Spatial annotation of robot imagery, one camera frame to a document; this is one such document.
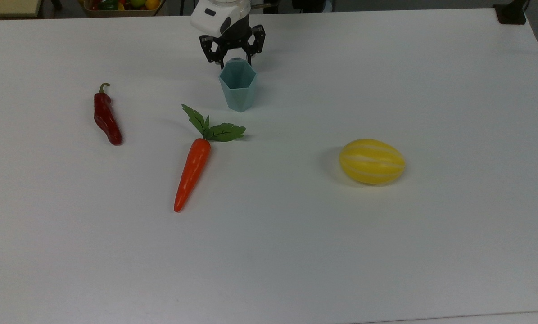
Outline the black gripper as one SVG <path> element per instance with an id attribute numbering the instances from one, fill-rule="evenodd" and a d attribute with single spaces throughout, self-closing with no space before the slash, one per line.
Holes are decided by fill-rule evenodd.
<path id="1" fill-rule="evenodd" d="M 263 25 L 250 27 L 249 16 L 236 21 L 223 35 L 215 38 L 209 35 L 201 35 L 199 44 L 207 61 L 217 64 L 220 69 L 224 68 L 224 57 L 229 50 L 242 49 L 246 53 L 247 62 L 252 66 L 252 59 L 256 54 L 262 53 L 266 39 Z"/>

